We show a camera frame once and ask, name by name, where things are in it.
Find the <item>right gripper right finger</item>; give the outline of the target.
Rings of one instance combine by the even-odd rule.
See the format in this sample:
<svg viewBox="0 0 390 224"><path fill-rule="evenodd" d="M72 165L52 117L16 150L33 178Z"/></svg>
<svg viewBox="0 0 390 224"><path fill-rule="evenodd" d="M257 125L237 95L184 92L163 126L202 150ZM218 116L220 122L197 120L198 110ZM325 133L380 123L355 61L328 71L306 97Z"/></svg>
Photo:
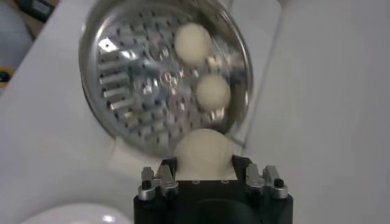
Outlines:
<svg viewBox="0 0 390 224"><path fill-rule="evenodd" d="M275 166L260 170L248 157L238 155L232 156L232 165L237 180L243 181L250 193L258 192L276 200L288 198L288 186Z"/></svg>

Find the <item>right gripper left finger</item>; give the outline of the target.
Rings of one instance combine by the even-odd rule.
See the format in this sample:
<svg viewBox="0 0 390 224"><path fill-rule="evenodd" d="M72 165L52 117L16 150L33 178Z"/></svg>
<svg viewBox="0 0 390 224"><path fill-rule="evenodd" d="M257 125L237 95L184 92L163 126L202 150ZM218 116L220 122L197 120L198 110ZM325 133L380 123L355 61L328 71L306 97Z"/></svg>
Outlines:
<svg viewBox="0 0 390 224"><path fill-rule="evenodd" d="M154 173L151 167L144 167L141 172L141 185L137 198L150 201L157 196L157 191L167 200L173 200L179 193L179 182L176 181L177 158L164 159Z"/></svg>

